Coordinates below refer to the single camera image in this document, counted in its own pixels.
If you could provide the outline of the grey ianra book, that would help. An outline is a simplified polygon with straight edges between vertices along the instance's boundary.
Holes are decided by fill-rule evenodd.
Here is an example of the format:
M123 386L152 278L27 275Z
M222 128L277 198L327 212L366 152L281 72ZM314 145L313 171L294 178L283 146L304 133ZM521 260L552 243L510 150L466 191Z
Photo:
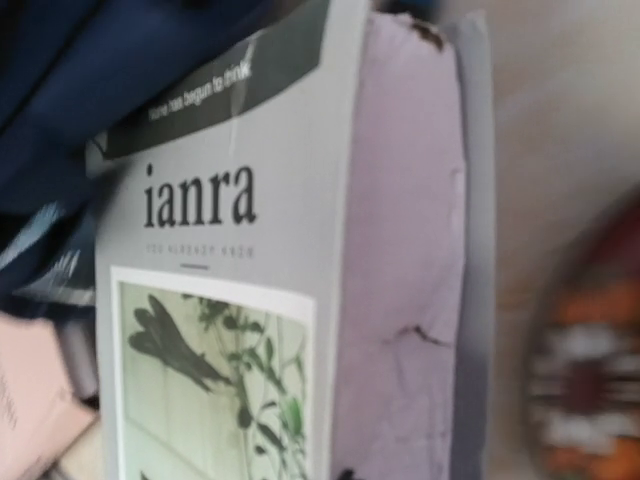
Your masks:
M486 19L304 1L88 148L109 479L446 479Z

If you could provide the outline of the navy blue student backpack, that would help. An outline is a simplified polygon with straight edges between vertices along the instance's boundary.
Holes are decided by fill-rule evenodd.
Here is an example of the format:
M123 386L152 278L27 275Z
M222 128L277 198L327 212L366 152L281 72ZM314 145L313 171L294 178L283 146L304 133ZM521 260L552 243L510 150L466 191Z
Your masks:
M86 143L161 120L162 92L296 1L5 1L1 5L1 310L94 312L96 204Z

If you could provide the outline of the pink warm chord book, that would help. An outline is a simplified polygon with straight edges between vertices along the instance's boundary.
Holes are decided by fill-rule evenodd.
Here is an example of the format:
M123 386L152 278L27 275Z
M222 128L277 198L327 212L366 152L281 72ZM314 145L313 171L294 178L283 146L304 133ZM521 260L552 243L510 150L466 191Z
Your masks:
M1 477L37 479L96 420L95 326L1 315Z

